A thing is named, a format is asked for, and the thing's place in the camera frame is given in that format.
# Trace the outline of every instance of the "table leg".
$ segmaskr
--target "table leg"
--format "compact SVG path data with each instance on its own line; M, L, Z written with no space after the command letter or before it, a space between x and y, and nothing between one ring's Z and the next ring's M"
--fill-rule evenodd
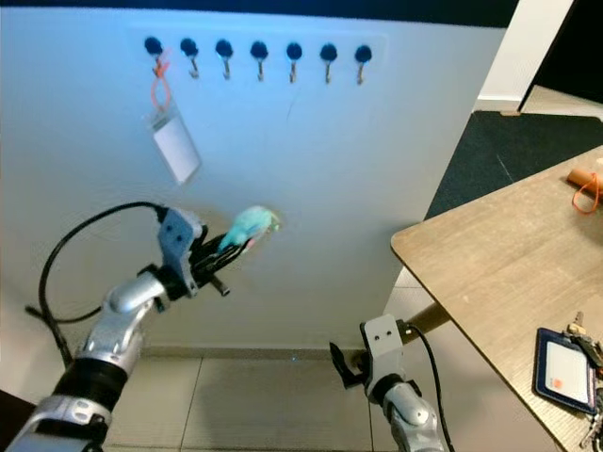
M431 330L435 330L440 325L444 325L450 320L444 308L438 303L433 303L428 308L408 319L407 322L416 325L421 331L427 333ZM410 334L404 334L402 336L402 343L408 344L417 338L416 333L411 332Z

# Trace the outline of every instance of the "gray carpet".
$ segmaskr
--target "gray carpet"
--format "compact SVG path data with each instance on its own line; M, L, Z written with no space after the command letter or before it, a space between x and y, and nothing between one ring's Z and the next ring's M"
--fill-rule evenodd
M471 115L426 216L473 201L603 144L599 118Z

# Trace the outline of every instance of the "wooden table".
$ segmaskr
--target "wooden table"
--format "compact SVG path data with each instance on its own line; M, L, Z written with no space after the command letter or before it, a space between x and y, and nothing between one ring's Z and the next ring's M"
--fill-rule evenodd
M603 175L603 146L401 231L392 249L436 301L412 320L452 320L555 441L582 451L586 417L532 391L539 327L561 331L581 310L603 340L603 207L573 208L572 168Z

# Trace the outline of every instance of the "orange cord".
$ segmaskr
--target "orange cord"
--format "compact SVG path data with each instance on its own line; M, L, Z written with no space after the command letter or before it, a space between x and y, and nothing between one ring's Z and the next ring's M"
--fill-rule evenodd
M170 62L166 61L165 58L166 58L166 52L164 52L163 54L161 54L160 56L157 57L157 59L156 59L157 65L153 68L153 73L155 74L155 80L153 81L153 84L151 86L151 100L153 101L153 105L155 106L155 108L159 111L166 111L168 109L168 106L170 106L170 101L171 101L170 85L168 85L168 81L166 80L166 75L165 75L166 71L170 67ZM166 102L163 104L159 103L159 101L157 100L157 96L156 96L157 87L159 86L159 80L161 80L163 89L166 92Z
M601 192L601 188L599 186L599 176L596 174L596 172L591 172L591 175L593 176L593 179L584 184L576 193L574 193L574 198L572 199L572 205L576 207L576 210L578 210L582 215L591 215L595 212L596 207L599 205L599 193ZM584 191L584 189L591 184L595 184L595 202L593 203L591 210L583 210L578 206L577 199L580 193L582 193L582 191Z

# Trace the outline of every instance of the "light blue object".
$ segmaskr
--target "light blue object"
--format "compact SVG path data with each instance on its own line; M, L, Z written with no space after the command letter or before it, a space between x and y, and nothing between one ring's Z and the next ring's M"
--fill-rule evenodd
M249 239L257 240L267 231L277 230L279 226L280 221L271 210L260 205L250 207L236 216L230 231L220 242L218 252L230 245L240 247Z

